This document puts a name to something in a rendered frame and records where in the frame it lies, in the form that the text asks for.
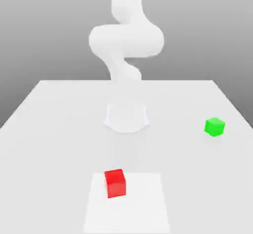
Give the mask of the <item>small green cube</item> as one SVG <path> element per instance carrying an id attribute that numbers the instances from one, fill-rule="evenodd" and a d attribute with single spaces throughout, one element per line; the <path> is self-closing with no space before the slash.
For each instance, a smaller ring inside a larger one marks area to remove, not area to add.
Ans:
<path id="1" fill-rule="evenodd" d="M 224 133 L 225 122 L 217 117 L 206 120 L 204 131 L 212 137 L 220 136 Z"/>

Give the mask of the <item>small red cube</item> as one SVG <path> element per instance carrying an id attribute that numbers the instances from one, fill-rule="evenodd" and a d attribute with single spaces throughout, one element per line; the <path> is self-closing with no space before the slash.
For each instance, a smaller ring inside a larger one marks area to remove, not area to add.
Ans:
<path id="1" fill-rule="evenodd" d="M 122 169 L 105 171 L 104 175 L 108 198 L 126 195 L 126 179 Z"/>

